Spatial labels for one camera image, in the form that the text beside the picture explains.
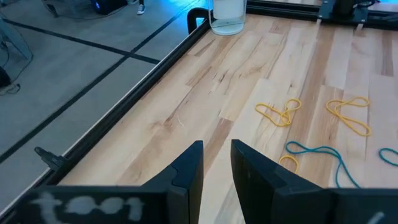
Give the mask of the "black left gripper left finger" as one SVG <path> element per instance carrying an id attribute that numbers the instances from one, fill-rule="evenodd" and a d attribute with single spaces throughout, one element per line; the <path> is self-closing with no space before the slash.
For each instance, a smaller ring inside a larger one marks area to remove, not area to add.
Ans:
<path id="1" fill-rule="evenodd" d="M 142 223 L 198 223 L 203 189 L 203 141 L 192 143 L 142 187 Z"/>

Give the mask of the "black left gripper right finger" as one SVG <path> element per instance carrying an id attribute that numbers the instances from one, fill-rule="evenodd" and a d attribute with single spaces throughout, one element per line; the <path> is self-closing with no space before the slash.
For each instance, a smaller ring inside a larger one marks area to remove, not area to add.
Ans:
<path id="1" fill-rule="evenodd" d="M 231 141 L 231 168 L 246 223 L 333 223 L 328 190 L 238 139 Z"/>

